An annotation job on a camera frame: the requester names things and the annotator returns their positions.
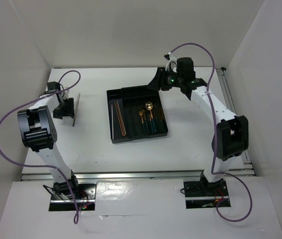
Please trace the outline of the gold spoon green handle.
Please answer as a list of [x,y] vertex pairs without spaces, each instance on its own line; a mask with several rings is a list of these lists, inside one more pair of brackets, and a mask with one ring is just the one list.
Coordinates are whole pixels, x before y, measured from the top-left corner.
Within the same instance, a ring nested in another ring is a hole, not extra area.
[[149,114],[149,121],[150,121],[151,132],[152,134],[154,134],[156,133],[156,129],[155,129],[155,125],[153,124],[153,120],[150,114]]
[[149,114],[151,115],[151,117],[152,117],[152,119],[153,119],[153,116],[152,116],[153,104],[152,104],[151,102],[146,102],[145,108],[149,111]]

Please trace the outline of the gold fork green handle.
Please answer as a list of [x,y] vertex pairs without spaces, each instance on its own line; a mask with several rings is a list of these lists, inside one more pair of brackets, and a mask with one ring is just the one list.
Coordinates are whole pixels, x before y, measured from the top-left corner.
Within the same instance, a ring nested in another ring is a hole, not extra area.
[[142,124],[142,129],[143,129],[143,133],[144,135],[147,135],[147,129],[144,123],[144,117],[143,117],[143,111],[139,111],[139,116],[141,117],[141,124]]

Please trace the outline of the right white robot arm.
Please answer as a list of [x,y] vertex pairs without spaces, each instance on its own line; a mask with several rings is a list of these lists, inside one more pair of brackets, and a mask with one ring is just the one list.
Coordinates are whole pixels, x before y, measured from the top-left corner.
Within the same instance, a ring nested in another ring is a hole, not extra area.
[[168,91],[179,88],[186,97],[198,105],[214,125],[211,142],[212,163],[201,173],[199,190],[211,195],[224,180],[224,174],[232,162],[249,146],[248,120],[230,111],[208,88],[208,84],[196,77],[194,62],[190,57],[175,58],[165,55],[168,63],[159,67],[148,84],[152,90]]

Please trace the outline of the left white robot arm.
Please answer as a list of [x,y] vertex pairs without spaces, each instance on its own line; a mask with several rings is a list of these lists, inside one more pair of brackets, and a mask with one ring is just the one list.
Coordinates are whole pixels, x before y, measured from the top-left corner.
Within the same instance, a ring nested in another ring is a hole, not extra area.
[[68,97],[68,91],[50,95],[62,89],[58,82],[48,83],[42,99],[28,109],[18,111],[17,119],[24,146],[36,152],[46,165],[53,166],[49,168],[53,177],[52,191],[73,199],[79,195],[80,186],[57,148],[57,129],[53,120],[73,119],[74,99]]

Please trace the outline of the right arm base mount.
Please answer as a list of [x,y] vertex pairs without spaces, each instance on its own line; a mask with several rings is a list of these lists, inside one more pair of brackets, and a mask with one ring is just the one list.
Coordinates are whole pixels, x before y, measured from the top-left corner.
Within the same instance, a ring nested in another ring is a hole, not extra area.
[[184,181],[180,193],[185,196],[186,209],[231,207],[227,184],[222,181],[219,186],[204,191],[199,181]]

